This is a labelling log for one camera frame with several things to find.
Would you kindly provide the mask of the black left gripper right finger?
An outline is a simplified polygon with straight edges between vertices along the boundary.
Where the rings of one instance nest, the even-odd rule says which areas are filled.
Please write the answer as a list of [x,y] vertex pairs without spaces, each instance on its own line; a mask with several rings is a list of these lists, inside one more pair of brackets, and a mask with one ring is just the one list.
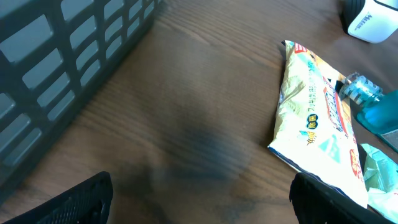
[[390,221],[358,205],[330,186],[300,172],[290,186],[289,200],[300,224],[383,224]]

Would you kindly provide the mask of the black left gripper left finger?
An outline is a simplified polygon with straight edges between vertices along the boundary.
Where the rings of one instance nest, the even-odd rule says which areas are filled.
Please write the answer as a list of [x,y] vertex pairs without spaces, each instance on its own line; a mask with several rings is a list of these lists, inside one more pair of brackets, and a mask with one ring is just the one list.
[[106,224],[113,199],[109,172],[99,172],[5,224]]

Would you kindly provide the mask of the yellow chips snack bag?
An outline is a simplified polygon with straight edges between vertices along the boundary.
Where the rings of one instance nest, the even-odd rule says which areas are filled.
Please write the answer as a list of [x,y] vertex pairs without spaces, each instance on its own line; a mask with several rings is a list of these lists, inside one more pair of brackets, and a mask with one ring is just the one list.
[[299,43],[283,45],[285,72],[269,150],[366,208],[350,102],[339,96],[345,76]]

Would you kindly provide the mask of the light blue wet wipes pack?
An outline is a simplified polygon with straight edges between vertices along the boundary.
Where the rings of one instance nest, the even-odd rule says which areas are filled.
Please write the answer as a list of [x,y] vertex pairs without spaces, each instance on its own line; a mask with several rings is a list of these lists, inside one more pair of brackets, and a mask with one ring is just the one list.
[[366,152],[364,181],[368,205],[397,223],[397,164],[379,149],[361,144]]

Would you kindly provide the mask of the blue mouthwash bottle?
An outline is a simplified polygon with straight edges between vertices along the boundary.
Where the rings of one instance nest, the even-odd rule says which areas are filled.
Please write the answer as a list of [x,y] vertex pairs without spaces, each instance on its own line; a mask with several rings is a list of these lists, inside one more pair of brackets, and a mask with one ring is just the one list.
[[359,106],[356,120],[397,150],[397,90],[384,94],[382,88],[355,72],[346,77],[339,91]]

